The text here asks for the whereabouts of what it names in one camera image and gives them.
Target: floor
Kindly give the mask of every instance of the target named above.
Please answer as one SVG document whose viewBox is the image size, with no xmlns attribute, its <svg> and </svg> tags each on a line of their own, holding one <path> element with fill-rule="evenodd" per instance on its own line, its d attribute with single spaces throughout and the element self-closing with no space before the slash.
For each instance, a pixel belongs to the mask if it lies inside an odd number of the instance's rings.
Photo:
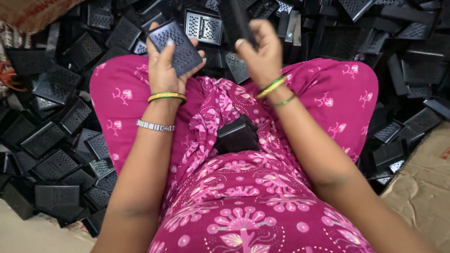
<svg viewBox="0 0 450 253">
<path fill-rule="evenodd" d="M 61 229 L 56 219 L 45 214 L 22 221 L 0 199 L 0 252 L 89 253 L 94 243 L 81 224 Z"/>
</svg>

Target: hand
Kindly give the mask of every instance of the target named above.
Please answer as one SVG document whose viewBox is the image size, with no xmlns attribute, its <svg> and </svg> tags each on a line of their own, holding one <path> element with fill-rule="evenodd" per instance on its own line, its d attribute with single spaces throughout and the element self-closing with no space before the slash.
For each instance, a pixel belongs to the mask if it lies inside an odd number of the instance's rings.
<svg viewBox="0 0 450 253">
<path fill-rule="evenodd" d="M 235 48 L 238 57 L 247 64 L 252 80 L 264 89 L 281 75 L 283 48 L 268 20 L 254 19 L 250 22 L 250 29 L 255 34 L 259 49 L 255 50 L 245 39 L 238 39 Z"/>
<path fill-rule="evenodd" d="M 157 22 L 153 22 L 150 26 L 150 30 L 153 30 L 158 26 Z M 198 45 L 198 40 L 196 38 L 191 38 L 190 40 L 194 46 Z M 152 94 L 160 92 L 178 92 L 184 94 L 186 92 L 186 82 L 188 78 L 206 64 L 205 52 L 200 50 L 198 53 L 203 58 L 203 62 L 187 73 L 177 77 L 175 69 L 172 68 L 172 57 L 175 53 L 175 44 L 172 40 L 169 40 L 166 47 L 159 53 L 155 45 L 147 38 L 147 53 L 149 63 L 148 83 Z"/>
</svg>

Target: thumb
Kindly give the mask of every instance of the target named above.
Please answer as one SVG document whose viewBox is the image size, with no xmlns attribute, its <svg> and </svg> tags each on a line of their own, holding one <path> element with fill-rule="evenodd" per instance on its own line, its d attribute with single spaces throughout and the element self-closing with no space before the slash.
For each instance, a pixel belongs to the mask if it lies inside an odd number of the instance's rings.
<svg viewBox="0 0 450 253">
<path fill-rule="evenodd" d="M 257 56 L 257 52 L 246 39 L 238 39 L 234 45 L 239 57 L 248 62 Z"/>
<path fill-rule="evenodd" d="M 175 43 L 171 38 L 166 43 L 166 47 L 159 54 L 158 62 L 166 66 L 172 66 L 172 57 L 175 53 Z"/>
</svg>

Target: woman's left hand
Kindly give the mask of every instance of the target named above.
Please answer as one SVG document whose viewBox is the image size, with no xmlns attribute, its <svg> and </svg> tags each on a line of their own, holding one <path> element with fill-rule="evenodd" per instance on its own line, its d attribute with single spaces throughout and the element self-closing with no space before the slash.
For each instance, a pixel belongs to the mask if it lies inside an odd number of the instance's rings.
<svg viewBox="0 0 450 253">
<path fill-rule="evenodd" d="M 157 28 L 157 22 L 153 22 L 150 30 Z M 198 45 L 196 38 L 190 39 L 194 46 Z M 198 53 L 203 58 L 203 62 L 191 69 L 187 73 L 177 77 L 176 71 L 172 68 L 172 57 L 175 52 L 175 44 L 172 40 L 167 42 L 166 47 L 161 53 L 147 38 L 147 53 L 148 53 L 148 83 L 152 94 L 161 92 L 178 92 L 184 94 L 186 92 L 186 82 L 189 77 L 199 71 L 206 64 L 205 52 L 200 50 Z"/>
</svg>

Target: green and gold bangle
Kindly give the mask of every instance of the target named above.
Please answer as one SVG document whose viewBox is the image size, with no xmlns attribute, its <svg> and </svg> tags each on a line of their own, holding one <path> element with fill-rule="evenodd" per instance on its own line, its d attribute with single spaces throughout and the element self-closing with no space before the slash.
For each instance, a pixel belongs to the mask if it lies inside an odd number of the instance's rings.
<svg viewBox="0 0 450 253">
<path fill-rule="evenodd" d="M 148 103 L 152 102 L 153 100 L 163 99 L 163 98 L 179 98 L 179 99 L 183 100 L 183 102 L 181 104 L 186 103 L 186 96 L 184 94 L 181 94 L 178 92 L 161 92 L 161 93 L 153 94 L 148 98 Z"/>
<path fill-rule="evenodd" d="M 269 86 L 267 86 L 265 89 L 258 92 L 258 94 L 256 95 L 256 98 L 260 99 L 260 98 L 267 96 L 267 94 L 274 91 L 280 85 L 284 84 L 285 81 L 286 81 L 286 77 L 284 75 L 281 75 L 275 81 L 273 81 L 271 84 L 269 84 Z"/>
</svg>

